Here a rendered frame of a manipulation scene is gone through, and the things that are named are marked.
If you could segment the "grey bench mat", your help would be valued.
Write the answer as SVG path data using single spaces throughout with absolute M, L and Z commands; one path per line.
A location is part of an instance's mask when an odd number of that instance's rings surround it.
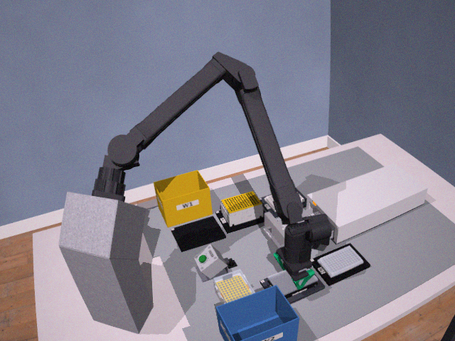
M 307 198 L 332 185 L 384 167 L 360 147 L 288 167 L 295 187 Z M 221 200 L 248 192 L 271 195 L 267 175 L 210 190 L 212 215 L 167 227 L 159 206 L 146 209 L 143 234 L 153 258 L 160 256 L 189 322 L 182 328 L 187 341 L 224 341 L 216 307 L 222 305 L 214 280 L 202 282 L 194 260 L 209 244 L 181 252 L 171 228 L 206 217 L 216 219 L 226 238 L 210 243 L 223 258 L 232 258 L 255 293 L 260 281 L 283 271 L 274 257 L 277 248 L 263 232 L 264 222 L 227 233 L 216 215 Z M 311 250 L 311 259 L 351 243 L 370 267 L 290 304 L 300 317 L 297 341 L 314 341 L 403 296 L 455 264 L 455 224 L 428 201 L 386 223 L 324 251 Z

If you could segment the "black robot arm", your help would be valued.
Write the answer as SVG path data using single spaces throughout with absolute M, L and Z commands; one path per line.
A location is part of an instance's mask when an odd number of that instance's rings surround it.
M 127 135 L 118 135 L 110 141 L 109 155 L 105 155 L 103 166 L 99 169 L 92 196 L 124 202 L 124 171 L 140 166 L 139 153 L 221 80 L 234 89 L 242 106 L 267 175 L 275 210 L 282 224 L 287 224 L 284 236 L 286 247 L 300 249 L 305 245 L 300 251 L 299 263 L 302 264 L 311 259 L 311 249 L 324 251 L 329 245 L 331 223 L 326 214 L 302 218 L 304 208 L 301 198 L 264 107 L 255 71 L 246 63 L 220 52 L 214 54 L 212 60 Z

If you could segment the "yellow bin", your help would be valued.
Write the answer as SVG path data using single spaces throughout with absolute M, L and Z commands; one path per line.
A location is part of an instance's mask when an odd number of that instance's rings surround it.
M 210 188 L 198 170 L 156 181 L 154 189 L 167 227 L 213 214 Z

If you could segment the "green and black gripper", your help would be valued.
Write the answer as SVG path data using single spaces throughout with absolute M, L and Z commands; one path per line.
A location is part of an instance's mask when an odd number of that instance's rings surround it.
M 288 274 L 291 276 L 292 281 L 294 282 L 297 289 L 302 289 L 306 282 L 315 274 L 313 269 L 308 271 L 304 270 L 299 272 L 302 269 L 309 269 L 312 267 L 311 260 L 305 261 L 304 263 L 300 264 L 300 251 L 305 247 L 305 245 L 300 249 L 289 249 L 284 244 L 284 247 L 277 249 L 277 252 L 274 253 L 275 259 L 278 261 L 281 268 L 286 270 Z M 283 260 L 284 264 L 282 263 L 281 259 Z M 308 278 L 307 278 L 308 277 Z M 301 285 L 299 285 L 300 280 L 303 279 Z

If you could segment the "white assay plate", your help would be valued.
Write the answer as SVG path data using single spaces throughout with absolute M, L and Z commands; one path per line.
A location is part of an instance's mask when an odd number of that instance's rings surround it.
M 323 256 L 317 262 L 331 278 L 364 263 L 350 246 Z
M 299 195 L 300 196 L 300 195 Z M 301 202 L 305 202 L 305 199 L 303 199 L 302 196 L 300 196 L 301 198 Z M 267 204 L 276 212 L 275 208 L 274 208 L 274 205 L 273 205 L 273 199 L 272 199 L 272 195 L 269 195 L 267 196 L 265 199 L 264 199 Z

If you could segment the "blue bin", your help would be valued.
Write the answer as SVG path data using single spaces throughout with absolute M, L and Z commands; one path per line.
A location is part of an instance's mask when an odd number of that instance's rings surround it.
M 219 305 L 216 312 L 224 341 L 297 341 L 299 316 L 277 285 Z

